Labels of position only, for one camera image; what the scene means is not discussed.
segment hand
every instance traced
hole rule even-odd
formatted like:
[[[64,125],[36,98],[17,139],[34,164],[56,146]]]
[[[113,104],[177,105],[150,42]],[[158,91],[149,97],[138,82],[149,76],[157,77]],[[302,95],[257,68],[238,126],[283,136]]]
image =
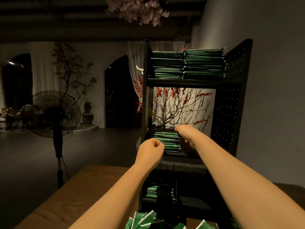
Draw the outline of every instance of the hand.
[[[164,147],[163,143],[156,138],[144,141],[139,147],[135,165],[152,171],[160,163]]]
[[[200,136],[203,135],[202,132],[197,130],[196,128],[190,125],[178,125],[175,128],[175,131],[180,134],[181,137],[185,139],[186,142],[190,144],[190,146],[195,149],[195,140]]]

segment arched doorway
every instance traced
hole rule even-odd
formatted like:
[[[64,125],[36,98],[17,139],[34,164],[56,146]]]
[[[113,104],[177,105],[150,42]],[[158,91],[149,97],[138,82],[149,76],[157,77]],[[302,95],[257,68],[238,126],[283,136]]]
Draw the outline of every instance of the arched doorway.
[[[6,106],[20,110],[32,103],[33,76],[30,54],[13,57],[2,70]]]
[[[106,128],[138,128],[138,101],[125,55],[105,70]]]

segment vase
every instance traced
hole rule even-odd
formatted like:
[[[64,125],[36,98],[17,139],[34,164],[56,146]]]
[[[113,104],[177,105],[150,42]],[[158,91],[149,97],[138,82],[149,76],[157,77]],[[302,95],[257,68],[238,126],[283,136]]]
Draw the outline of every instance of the vase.
[[[90,126],[92,125],[92,121],[94,119],[94,115],[90,112],[92,108],[91,102],[85,102],[84,104],[84,113],[82,114],[83,117],[83,125]]]
[[[91,108],[92,108],[91,102],[85,102],[85,104],[84,104],[85,113],[90,113]]]

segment electric fan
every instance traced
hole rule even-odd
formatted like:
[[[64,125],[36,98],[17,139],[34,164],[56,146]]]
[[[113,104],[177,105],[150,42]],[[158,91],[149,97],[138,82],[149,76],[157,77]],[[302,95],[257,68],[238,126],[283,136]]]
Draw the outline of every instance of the electric fan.
[[[53,138],[58,162],[58,188],[61,188],[63,136],[72,132],[78,125],[81,119],[79,106],[72,96],[63,92],[44,91],[33,95],[33,104],[27,105],[24,111],[28,113],[28,125],[33,133]]]

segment gray floor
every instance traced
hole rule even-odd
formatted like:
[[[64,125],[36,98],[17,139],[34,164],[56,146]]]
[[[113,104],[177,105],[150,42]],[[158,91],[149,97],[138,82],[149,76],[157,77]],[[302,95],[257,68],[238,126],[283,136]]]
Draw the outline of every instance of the gray floor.
[[[86,164],[130,167],[139,136],[140,131],[132,129],[64,136],[63,158],[70,177]],[[14,228],[56,191],[56,172],[51,138],[21,130],[0,133],[1,229]]]

